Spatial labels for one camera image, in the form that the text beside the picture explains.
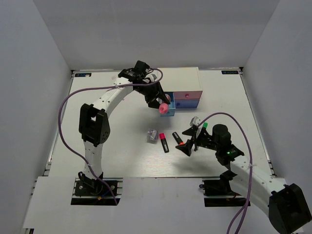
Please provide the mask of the orange cap black highlighter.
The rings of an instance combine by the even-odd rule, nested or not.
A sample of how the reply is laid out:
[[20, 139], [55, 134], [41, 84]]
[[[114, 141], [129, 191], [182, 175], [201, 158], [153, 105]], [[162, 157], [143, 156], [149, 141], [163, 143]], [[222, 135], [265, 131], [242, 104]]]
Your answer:
[[176, 143], [177, 143], [176, 148], [177, 148], [178, 146], [184, 146], [184, 145], [185, 145], [185, 143], [184, 143], [183, 140], [180, 138], [180, 136], [178, 135], [177, 132], [173, 132], [173, 133], [172, 133], [172, 136], [173, 136], [173, 138], [175, 139], [175, 141], [176, 141]]

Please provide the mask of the pink glue stick tube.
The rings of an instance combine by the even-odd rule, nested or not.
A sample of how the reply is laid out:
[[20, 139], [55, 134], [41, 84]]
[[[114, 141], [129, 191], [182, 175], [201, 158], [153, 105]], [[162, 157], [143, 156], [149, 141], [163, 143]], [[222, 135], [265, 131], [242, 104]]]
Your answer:
[[163, 100], [159, 99], [159, 113], [161, 115], [164, 115], [166, 113], [168, 113], [168, 110], [169, 110], [169, 105], [167, 103], [165, 103]]

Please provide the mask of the light blue small drawer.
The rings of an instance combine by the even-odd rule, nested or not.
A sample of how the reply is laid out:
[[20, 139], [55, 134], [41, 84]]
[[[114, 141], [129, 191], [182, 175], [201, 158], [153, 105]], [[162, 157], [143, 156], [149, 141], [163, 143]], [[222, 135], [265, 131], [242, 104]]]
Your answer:
[[175, 105], [175, 98], [173, 92], [166, 92], [165, 93], [168, 98], [170, 98], [170, 104], [169, 104], [169, 110], [168, 113], [161, 115], [161, 117], [173, 117], [175, 115], [176, 111], [176, 105]]

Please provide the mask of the green cap black highlighter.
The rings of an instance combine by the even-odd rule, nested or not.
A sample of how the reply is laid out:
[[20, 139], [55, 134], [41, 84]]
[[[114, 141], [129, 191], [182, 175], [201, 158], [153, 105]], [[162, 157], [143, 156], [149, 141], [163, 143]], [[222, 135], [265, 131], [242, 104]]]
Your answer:
[[202, 130], [206, 130], [208, 127], [208, 123], [207, 122], [204, 122], [203, 125], [202, 125]]

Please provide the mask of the blue wide drawer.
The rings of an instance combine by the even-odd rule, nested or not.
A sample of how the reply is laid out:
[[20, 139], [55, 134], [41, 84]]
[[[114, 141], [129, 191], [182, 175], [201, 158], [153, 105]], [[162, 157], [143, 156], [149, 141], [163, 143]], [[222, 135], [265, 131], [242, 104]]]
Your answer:
[[192, 100], [176, 100], [175, 107], [177, 109], [187, 109], [187, 108], [197, 108], [199, 104], [199, 99]]

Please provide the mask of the pink small drawer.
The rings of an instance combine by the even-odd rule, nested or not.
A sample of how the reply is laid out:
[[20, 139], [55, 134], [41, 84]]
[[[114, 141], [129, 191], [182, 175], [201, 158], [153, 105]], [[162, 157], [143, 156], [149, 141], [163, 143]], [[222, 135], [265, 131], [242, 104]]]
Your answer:
[[199, 100], [202, 91], [177, 91], [174, 92], [175, 100]]

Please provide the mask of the pink cap black highlighter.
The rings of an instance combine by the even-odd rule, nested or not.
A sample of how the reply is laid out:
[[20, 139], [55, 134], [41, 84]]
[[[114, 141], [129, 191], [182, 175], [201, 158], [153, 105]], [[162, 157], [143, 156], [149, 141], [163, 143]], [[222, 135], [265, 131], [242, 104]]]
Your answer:
[[168, 153], [169, 152], [169, 147], [168, 147], [168, 143], [167, 143], [165, 134], [164, 133], [160, 133], [159, 134], [159, 138], [160, 138], [161, 145], [163, 147], [164, 153]]

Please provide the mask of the clear paperclip jar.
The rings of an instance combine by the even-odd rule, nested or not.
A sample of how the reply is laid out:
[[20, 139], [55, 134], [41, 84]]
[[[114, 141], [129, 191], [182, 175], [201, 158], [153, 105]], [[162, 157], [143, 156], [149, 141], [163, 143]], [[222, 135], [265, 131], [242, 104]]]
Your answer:
[[147, 131], [147, 142], [156, 143], [158, 141], [159, 133], [155, 129], [148, 129]]

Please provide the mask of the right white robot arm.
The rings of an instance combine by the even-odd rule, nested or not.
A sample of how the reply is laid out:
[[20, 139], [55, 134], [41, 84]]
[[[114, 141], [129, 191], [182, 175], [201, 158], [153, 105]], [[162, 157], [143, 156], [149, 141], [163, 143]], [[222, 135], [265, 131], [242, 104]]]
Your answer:
[[205, 180], [200, 188], [206, 196], [238, 194], [256, 205], [269, 218], [280, 234], [291, 234], [312, 219], [304, 194], [296, 184], [283, 181], [252, 165], [244, 153], [232, 144], [227, 126], [217, 124], [212, 133], [193, 125], [183, 132], [190, 136], [182, 142], [177, 133], [173, 137], [176, 148], [190, 156], [200, 147], [214, 150], [218, 162], [227, 168], [218, 180]]

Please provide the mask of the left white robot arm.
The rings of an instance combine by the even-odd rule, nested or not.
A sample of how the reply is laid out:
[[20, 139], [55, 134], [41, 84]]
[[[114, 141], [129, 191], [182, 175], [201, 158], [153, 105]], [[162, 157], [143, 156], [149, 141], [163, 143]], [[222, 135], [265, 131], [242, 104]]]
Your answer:
[[103, 189], [103, 171], [101, 166], [102, 148], [110, 135], [109, 116], [113, 110], [131, 92], [142, 94], [148, 107], [167, 112], [170, 98], [164, 93], [160, 76], [148, 64], [137, 61], [133, 68], [123, 69], [116, 77], [113, 86], [92, 104], [84, 104], [80, 109], [78, 131], [81, 133], [85, 147], [83, 172], [78, 177], [86, 189], [94, 195]]

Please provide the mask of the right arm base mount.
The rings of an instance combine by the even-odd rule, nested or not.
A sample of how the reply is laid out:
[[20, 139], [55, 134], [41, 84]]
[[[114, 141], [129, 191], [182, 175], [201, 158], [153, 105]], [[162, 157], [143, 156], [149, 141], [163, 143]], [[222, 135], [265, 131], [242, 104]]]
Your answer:
[[219, 178], [202, 180], [199, 189], [204, 194], [205, 207], [243, 207], [246, 198], [231, 190], [229, 182], [236, 176], [227, 170]]

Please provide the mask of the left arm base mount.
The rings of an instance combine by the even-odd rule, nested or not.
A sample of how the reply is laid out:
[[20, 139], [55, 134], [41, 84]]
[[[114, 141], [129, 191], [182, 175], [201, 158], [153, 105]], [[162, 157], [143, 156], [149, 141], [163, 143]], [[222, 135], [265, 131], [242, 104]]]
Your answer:
[[105, 178], [104, 181], [107, 185], [79, 172], [74, 183], [71, 205], [116, 206], [121, 199], [123, 180]]

